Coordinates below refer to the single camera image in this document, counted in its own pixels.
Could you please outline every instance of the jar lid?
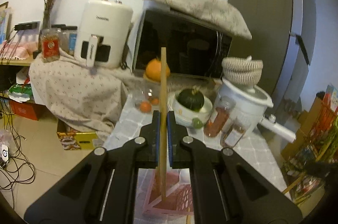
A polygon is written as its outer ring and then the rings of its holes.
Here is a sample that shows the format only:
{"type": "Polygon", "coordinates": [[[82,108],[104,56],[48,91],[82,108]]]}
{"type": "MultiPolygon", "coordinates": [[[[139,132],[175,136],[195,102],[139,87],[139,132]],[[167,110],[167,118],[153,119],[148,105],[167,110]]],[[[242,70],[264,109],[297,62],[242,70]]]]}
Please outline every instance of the jar lid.
{"type": "Polygon", "coordinates": [[[50,26],[52,29],[63,29],[65,27],[65,24],[53,24],[50,26]]]}
{"type": "Polygon", "coordinates": [[[235,100],[228,96],[221,96],[218,103],[219,105],[223,106],[224,108],[228,110],[231,110],[236,106],[235,100]]]}
{"type": "Polygon", "coordinates": [[[64,31],[77,31],[77,26],[64,26],[62,27],[64,31]]]}

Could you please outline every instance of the microwave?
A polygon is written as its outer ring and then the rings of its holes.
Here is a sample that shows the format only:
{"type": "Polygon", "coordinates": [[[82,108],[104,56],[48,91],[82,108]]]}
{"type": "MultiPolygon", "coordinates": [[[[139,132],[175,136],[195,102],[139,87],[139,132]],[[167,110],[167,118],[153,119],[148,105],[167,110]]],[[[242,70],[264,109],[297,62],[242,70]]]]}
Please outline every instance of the microwave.
{"type": "Polygon", "coordinates": [[[171,74],[221,78],[222,60],[231,41],[224,30],[187,14],[146,9],[130,32],[125,63],[142,76],[148,62],[160,58],[165,46],[171,74]]]}

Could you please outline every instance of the pink basket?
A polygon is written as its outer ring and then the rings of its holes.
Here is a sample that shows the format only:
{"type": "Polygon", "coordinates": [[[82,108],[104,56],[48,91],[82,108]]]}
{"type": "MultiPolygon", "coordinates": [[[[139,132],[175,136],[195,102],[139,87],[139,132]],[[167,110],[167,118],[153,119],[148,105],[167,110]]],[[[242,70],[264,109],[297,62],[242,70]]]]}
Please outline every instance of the pink basket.
{"type": "Polygon", "coordinates": [[[159,216],[169,214],[172,216],[194,215],[191,185],[180,184],[179,173],[167,172],[167,198],[162,201],[153,171],[147,195],[143,204],[143,213],[159,216]]]}

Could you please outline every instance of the floral cloth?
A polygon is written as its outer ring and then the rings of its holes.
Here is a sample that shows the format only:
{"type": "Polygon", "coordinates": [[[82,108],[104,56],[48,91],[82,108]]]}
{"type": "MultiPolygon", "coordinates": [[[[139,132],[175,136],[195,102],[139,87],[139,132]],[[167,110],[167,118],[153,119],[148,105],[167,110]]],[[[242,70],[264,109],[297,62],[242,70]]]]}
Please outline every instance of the floral cloth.
{"type": "Polygon", "coordinates": [[[238,9],[224,0],[154,0],[198,19],[219,26],[225,31],[251,39],[251,33],[238,9]]]}
{"type": "MultiPolygon", "coordinates": [[[[43,63],[41,54],[29,69],[29,77],[44,105],[72,128],[96,131],[105,140],[119,121],[127,95],[145,88],[142,77],[129,69],[88,69],[60,49],[60,59],[43,63]]],[[[214,99],[219,87],[211,80],[168,78],[168,91],[199,85],[201,92],[214,99]]]]}

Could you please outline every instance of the rice cooker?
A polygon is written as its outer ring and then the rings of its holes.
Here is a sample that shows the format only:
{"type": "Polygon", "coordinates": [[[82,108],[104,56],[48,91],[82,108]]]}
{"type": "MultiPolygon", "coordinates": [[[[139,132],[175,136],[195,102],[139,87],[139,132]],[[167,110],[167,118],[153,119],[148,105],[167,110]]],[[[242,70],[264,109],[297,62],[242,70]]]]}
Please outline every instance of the rice cooker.
{"type": "Polygon", "coordinates": [[[235,108],[230,113],[230,117],[223,127],[224,130],[231,126],[232,120],[245,116],[251,125],[244,137],[252,133],[257,124],[261,124],[270,131],[285,138],[288,142],[293,142],[296,139],[296,135],[293,131],[276,123],[275,116],[270,115],[268,118],[265,118],[264,113],[268,107],[273,107],[273,101],[264,90],[258,86],[235,85],[224,78],[222,81],[223,84],[219,89],[215,105],[222,96],[228,96],[236,102],[235,108]]]}

